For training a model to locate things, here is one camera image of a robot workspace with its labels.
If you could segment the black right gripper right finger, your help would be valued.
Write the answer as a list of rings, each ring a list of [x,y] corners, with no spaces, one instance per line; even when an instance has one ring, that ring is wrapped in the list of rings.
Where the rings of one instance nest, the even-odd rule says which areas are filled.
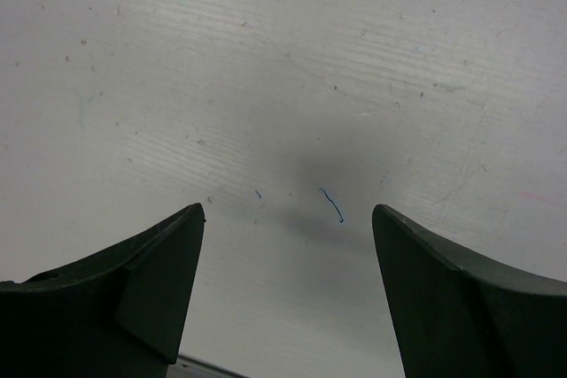
[[[564,377],[566,284],[379,204],[372,228],[407,377]]]

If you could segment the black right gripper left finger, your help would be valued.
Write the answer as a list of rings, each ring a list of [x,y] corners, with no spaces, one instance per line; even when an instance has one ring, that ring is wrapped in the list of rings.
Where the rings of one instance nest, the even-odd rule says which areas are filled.
[[[120,243],[1,284],[4,377],[163,377],[176,362],[204,236],[191,204]]]

